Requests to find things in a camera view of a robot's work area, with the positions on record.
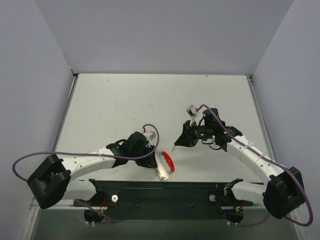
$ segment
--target white knob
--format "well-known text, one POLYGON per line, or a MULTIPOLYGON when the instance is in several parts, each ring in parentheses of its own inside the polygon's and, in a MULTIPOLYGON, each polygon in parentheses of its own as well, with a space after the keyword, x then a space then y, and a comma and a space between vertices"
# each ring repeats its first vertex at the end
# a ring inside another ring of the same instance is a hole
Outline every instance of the white knob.
POLYGON ((215 202, 215 201, 216 201, 216 196, 213 195, 213 194, 211 194, 211 195, 209 196, 209 200, 210 200, 210 202, 215 202))
POLYGON ((112 200, 112 202, 114 202, 114 203, 116 203, 116 202, 118 202, 118 196, 117 195, 113 195, 112 197, 111 197, 111 200, 112 200))

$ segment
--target metal bracket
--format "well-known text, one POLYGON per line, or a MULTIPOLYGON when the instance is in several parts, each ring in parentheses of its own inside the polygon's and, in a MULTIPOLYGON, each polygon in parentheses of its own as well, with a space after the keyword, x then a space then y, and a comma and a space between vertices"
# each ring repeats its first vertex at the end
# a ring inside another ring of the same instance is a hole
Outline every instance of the metal bracket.
POLYGON ((252 74, 246 74, 246 80, 248 81, 248 83, 252 83, 252 74))
POLYGON ((59 132, 58 132, 58 135, 57 135, 56 140, 55 140, 55 143, 54 143, 54 148, 53 148, 54 151, 57 150, 58 142, 59 142, 60 136, 61 136, 61 134, 62 134, 62 130, 63 130, 64 125, 65 125, 65 121, 66 121, 66 119, 67 119, 69 107, 70 107, 71 100, 72 100, 72 97, 73 97, 74 92, 75 92, 75 89, 76 89, 76 85, 77 85, 77 82, 78 82, 78 78, 79 78, 79 74, 74 75, 74 77, 73 77, 72 85, 71 85, 70 92, 69 92, 69 96, 68 96, 68 102, 67 102, 67 104, 66 104, 66 106, 65 106, 65 111, 64 111, 63 119, 62 119, 61 125, 60 125, 60 127, 59 127, 59 132))
POLYGON ((38 209, 30 209, 20 240, 30 240, 32 237, 32 233, 36 224, 36 219, 38 216, 38 209))

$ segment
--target white wall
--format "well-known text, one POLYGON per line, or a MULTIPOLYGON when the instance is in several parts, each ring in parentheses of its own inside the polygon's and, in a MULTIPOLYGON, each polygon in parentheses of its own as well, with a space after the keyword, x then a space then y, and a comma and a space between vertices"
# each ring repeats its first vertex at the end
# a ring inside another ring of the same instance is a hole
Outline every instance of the white wall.
MULTIPOLYGON (((320 234, 320 1, 295 0, 253 74, 277 160, 302 172, 320 234)), ((301 210, 305 221, 308 214, 301 210)))
MULTIPOLYGON (((14 176, 22 155, 52 150, 73 75, 33 0, 0 2, 0 233, 20 239, 32 193, 14 176)), ((18 171, 28 177, 39 159, 18 171)))
POLYGON ((75 73, 251 74, 293 0, 35 0, 75 73))

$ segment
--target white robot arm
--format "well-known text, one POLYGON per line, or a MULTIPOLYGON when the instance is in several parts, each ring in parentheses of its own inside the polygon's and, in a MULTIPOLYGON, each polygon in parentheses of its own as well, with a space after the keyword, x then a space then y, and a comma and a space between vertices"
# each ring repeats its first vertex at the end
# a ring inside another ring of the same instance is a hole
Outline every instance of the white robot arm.
MULTIPOLYGON (((230 201, 249 201, 263 205, 278 219, 283 218, 305 202, 293 179, 277 166, 280 164, 272 164, 273 160, 254 147, 253 143, 249 142, 238 129, 226 126, 225 122, 220 120, 216 108, 203 111, 203 118, 199 124, 195 122, 195 117, 199 114, 198 109, 191 105, 186 112, 190 115, 191 120, 183 124, 182 134, 174 143, 172 150, 176 146, 194 147, 198 140, 212 139, 212 142, 220 147, 219 149, 235 156, 262 181, 262 184, 258 184, 236 179, 225 186, 225 198, 230 201)), ((289 171, 303 187, 301 173, 295 167, 290 168, 289 171)))
POLYGON ((27 179, 27 184, 39 206, 46 209, 60 200, 90 200, 97 193, 96 187, 91 180, 77 178, 124 165, 129 160, 135 161, 140 167, 153 169, 159 180, 165 181, 171 172, 162 165, 160 154, 165 155, 164 158, 173 171, 174 166, 165 152, 155 152, 156 146, 150 144, 156 136, 154 131, 136 131, 128 139, 111 143, 95 152, 80 153, 73 157, 52 154, 27 179))

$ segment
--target black joint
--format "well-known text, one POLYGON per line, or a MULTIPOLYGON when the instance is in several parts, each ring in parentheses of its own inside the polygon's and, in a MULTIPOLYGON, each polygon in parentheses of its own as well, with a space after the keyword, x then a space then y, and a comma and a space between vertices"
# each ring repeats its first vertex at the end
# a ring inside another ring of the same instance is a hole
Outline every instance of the black joint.
POLYGON ((223 213, 223 218, 232 223, 240 223, 244 219, 244 211, 227 210, 223 213))
MULTIPOLYGON (((122 139, 115 143, 111 143, 106 146, 107 149, 110 149, 115 156, 121 157, 141 157, 150 153, 155 146, 148 146, 147 138, 141 132, 134 132, 129 136, 127 140, 122 139)), ((118 167, 120 165, 125 165, 129 160, 128 159, 119 159, 117 158, 112 166, 112 168, 118 167)), ((157 168, 155 154, 151 154, 145 158, 135 160, 135 163, 144 168, 157 168)))
MULTIPOLYGON (((234 126, 228 126, 226 128, 226 130, 233 137, 243 135, 242 132, 240 132, 234 126)), ((214 138, 215 144, 220 146, 225 152, 227 151, 227 143, 230 143, 232 141, 232 138, 231 138, 231 136, 229 136, 228 133, 225 131, 223 131, 223 132, 220 131, 219 133, 216 134, 216 136, 214 138)))
MULTIPOLYGON (((304 188, 302 175, 298 169, 291 167, 289 171, 304 188)), ((270 176, 266 187, 263 203, 268 212, 277 219, 292 212, 305 202, 305 199, 293 179, 283 172, 278 176, 270 176)))
POLYGON ((182 125, 182 133, 181 136, 175 141, 175 146, 192 148, 198 143, 196 131, 199 127, 195 121, 190 126, 190 122, 191 120, 188 120, 182 125))
POLYGON ((65 169, 62 161, 55 154, 48 156, 27 179, 27 184, 41 209, 55 205, 67 190, 71 172, 65 169))
POLYGON ((234 187, 234 185, 236 185, 237 183, 240 183, 240 182, 242 182, 242 181, 243 181, 243 179, 237 178, 237 179, 235 179, 235 180, 227 183, 227 184, 225 185, 225 187, 227 187, 227 188, 229 188, 229 189, 232 189, 232 188, 234 187))
POLYGON ((105 218, 104 216, 101 216, 92 210, 84 210, 83 216, 88 223, 100 223, 105 218))

